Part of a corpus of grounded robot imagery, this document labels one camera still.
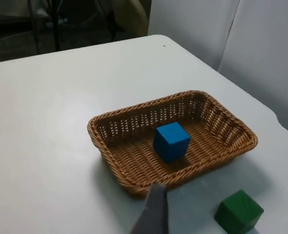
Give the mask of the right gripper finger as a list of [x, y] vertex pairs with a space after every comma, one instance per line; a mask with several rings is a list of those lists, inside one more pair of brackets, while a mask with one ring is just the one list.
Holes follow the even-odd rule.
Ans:
[[167, 190], [162, 184], [150, 186], [144, 209], [134, 224], [131, 234], [168, 234], [169, 213]]

